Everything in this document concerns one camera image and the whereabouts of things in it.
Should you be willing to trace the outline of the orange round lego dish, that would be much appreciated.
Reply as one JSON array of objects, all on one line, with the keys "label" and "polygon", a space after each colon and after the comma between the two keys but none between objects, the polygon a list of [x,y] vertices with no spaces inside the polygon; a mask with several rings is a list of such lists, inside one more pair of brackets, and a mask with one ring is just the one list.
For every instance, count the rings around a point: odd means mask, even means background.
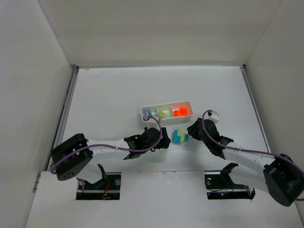
[{"label": "orange round lego dish", "polygon": [[181,107],[179,109],[179,116],[187,116],[188,115],[188,109],[185,107]]}]

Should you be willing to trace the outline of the orange lego pieces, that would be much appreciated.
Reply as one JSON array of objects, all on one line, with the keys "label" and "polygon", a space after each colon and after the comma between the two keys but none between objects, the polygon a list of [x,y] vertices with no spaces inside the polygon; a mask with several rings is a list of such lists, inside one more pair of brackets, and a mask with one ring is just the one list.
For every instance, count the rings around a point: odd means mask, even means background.
[{"label": "orange lego pieces", "polygon": [[175,111],[173,112],[173,115],[174,115],[175,117],[179,117],[179,116],[182,116],[182,113],[181,113],[180,110],[175,110]]}]

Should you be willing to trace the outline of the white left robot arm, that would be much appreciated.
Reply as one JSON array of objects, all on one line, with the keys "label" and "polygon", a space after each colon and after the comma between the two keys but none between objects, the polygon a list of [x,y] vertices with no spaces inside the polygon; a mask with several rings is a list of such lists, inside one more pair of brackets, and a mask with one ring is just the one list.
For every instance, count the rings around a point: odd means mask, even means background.
[{"label": "white left robot arm", "polygon": [[78,133],[51,151],[53,165],[49,171],[59,181],[73,177],[95,183],[101,178],[102,163],[109,159],[131,160],[146,152],[168,149],[171,143],[167,129],[145,128],[142,134],[116,141],[95,141]]}]

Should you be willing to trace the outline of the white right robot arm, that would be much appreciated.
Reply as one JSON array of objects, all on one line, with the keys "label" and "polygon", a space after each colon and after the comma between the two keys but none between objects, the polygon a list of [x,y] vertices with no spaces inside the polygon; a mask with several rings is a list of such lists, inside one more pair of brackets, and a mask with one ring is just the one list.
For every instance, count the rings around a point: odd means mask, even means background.
[{"label": "white right robot arm", "polygon": [[193,139],[202,141],[214,156],[230,162],[221,173],[232,184],[262,190],[285,207],[303,193],[304,172],[289,156],[232,146],[233,139],[220,135],[209,119],[198,118],[187,131]]}]

